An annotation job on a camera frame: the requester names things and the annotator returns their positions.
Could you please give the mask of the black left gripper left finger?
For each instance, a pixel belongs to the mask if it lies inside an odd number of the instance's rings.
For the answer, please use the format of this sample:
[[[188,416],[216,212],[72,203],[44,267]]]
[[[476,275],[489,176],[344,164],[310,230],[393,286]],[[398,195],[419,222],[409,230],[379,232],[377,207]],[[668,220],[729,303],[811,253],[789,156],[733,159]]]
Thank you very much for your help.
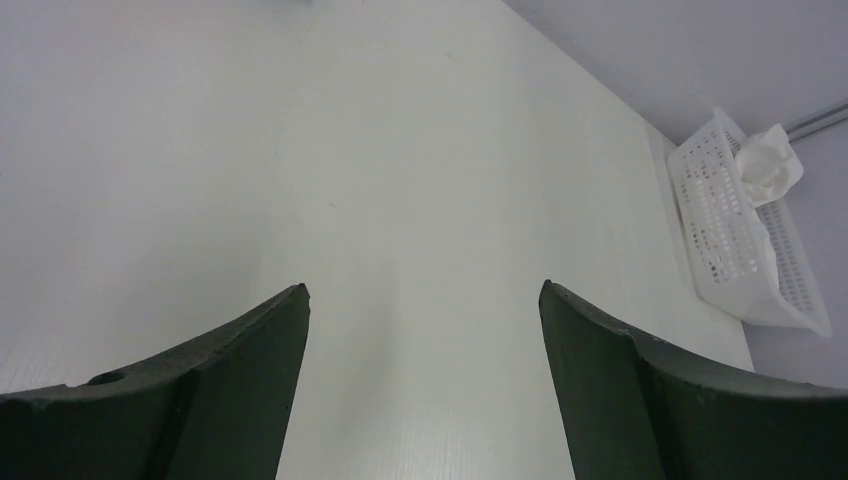
[[[308,339],[293,285],[249,312],[75,387],[1,398],[5,479],[272,479]]]

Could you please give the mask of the white t shirt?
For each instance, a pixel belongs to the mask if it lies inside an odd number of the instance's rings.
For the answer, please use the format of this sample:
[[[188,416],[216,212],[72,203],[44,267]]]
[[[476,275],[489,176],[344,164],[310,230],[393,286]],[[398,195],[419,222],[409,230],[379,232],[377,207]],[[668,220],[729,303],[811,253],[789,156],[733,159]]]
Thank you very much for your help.
[[[804,173],[781,124],[750,136],[734,159],[743,190],[753,208],[784,197]]]

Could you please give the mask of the aluminium frame rail right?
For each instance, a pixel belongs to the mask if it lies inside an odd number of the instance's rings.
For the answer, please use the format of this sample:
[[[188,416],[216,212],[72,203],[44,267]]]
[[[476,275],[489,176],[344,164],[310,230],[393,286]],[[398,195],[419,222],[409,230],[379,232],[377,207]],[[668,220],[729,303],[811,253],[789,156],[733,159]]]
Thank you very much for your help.
[[[839,126],[847,121],[847,100],[843,99],[833,105],[807,115],[784,126],[789,143],[800,142],[803,139],[822,133]]]

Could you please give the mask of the white plastic basket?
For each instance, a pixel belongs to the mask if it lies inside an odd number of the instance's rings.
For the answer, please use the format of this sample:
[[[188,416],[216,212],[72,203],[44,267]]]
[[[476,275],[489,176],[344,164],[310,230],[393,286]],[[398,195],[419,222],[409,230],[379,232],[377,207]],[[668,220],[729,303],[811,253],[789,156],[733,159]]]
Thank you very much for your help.
[[[784,200],[753,207],[735,156],[747,135],[722,109],[668,157],[694,285],[706,303],[753,325],[832,334]]]

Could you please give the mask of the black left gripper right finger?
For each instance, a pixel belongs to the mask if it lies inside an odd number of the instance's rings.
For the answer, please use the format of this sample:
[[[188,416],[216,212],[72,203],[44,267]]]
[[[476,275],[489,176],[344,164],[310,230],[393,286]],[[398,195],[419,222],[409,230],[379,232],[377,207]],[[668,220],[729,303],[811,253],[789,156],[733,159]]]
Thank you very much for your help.
[[[690,352],[546,281],[543,340],[579,479],[843,479],[847,393]]]

